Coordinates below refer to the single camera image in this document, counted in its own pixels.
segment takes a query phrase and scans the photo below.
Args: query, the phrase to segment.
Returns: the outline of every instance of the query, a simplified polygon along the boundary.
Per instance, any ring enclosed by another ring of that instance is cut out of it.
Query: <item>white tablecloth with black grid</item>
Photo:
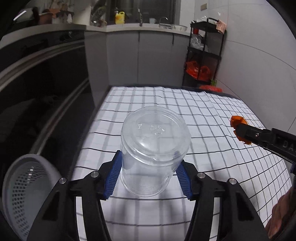
[[[291,187],[284,161],[270,152],[238,141],[230,127],[233,115],[243,116],[250,125],[264,128],[241,100],[181,89],[163,87],[113,87],[102,104],[81,149],[73,180],[98,170],[121,149],[120,132],[126,116],[139,108],[163,106],[180,114],[191,133],[191,144],[184,160],[216,180],[238,180],[264,225],[272,207]],[[117,181],[113,195],[101,201],[113,241],[184,240],[194,202],[184,197],[177,176],[167,188],[151,198],[129,193]],[[219,199],[215,198],[210,240],[216,240]],[[80,240],[86,240],[81,198],[77,198]]]

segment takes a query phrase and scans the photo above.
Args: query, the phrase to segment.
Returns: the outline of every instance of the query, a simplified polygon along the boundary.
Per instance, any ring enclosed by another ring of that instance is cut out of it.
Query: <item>window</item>
[[[156,23],[159,23],[161,17],[167,17],[172,24],[174,6],[175,0],[111,0],[107,3],[106,19],[108,24],[114,24],[115,11],[123,11],[126,14],[126,23],[138,23],[138,9],[140,9],[144,23],[149,23],[150,18],[155,18]]]

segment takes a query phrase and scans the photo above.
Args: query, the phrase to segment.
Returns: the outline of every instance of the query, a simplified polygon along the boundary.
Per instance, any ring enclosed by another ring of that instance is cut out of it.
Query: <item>transparent plastic jar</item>
[[[177,113],[147,106],[127,116],[121,130],[121,181],[138,196],[162,192],[186,155],[191,136]]]

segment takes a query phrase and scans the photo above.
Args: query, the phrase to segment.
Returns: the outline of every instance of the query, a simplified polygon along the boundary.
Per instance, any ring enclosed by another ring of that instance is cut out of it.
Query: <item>human hand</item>
[[[283,195],[278,203],[272,208],[271,219],[268,221],[265,229],[268,233],[269,239],[271,239],[281,228],[282,219],[289,210],[290,197],[292,188]]]

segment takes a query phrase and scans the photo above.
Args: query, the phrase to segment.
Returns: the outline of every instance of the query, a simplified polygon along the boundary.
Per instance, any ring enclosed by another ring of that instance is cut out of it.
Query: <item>fluorescent light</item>
[[[26,12],[26,10],[22,11],[19,15],[17,15],[13,21],[17,20],[20,16],[22,16],[24,13]]]

